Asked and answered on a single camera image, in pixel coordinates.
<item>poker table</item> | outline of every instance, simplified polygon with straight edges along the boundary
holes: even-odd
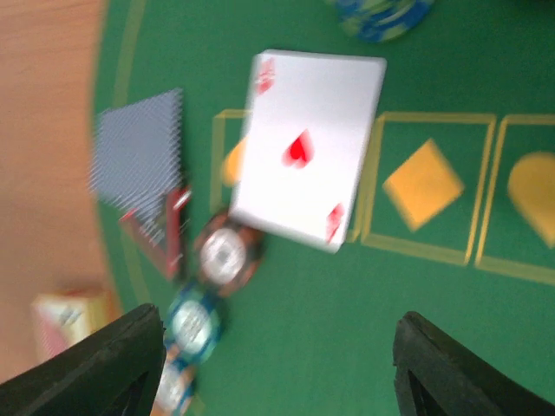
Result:
[[[220,165],[240,139],[255,54],[388,61],[348,242],[332,255],[267,236],[256,275],[227,300],[193,413],[398,414],[392,344],[409,310],[555,402],[553,19],[547,1],[437,1],[405,36],[369,44],[321,0],[109,4],[94,120],[183,88],[189,240],[229,202]],[[420,176],[415,189],[436,178],[439,191],[403,195]],[[121,212],[97,208],[122,309],[153,302],[165,316],[176,284],[123,232]]]

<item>poker chip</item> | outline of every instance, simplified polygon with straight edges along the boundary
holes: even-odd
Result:
[[[164,416],[181,416],[193,400],[193,368],[180,357],[179,348],[166,345],[166,361],[154,404]]]
[[[195,241],[199,280],[226,297],[245,286],[260,264],[263,233],[216,214]]]
[[[336,0],[341,26],[365,42],[403,35],[428,14],[434,0]]]
[[[170,305],[168,339],[188,363],[205,361],[218,344],[222,327],[216,304],[217,299],[209,292],[189,284]]]

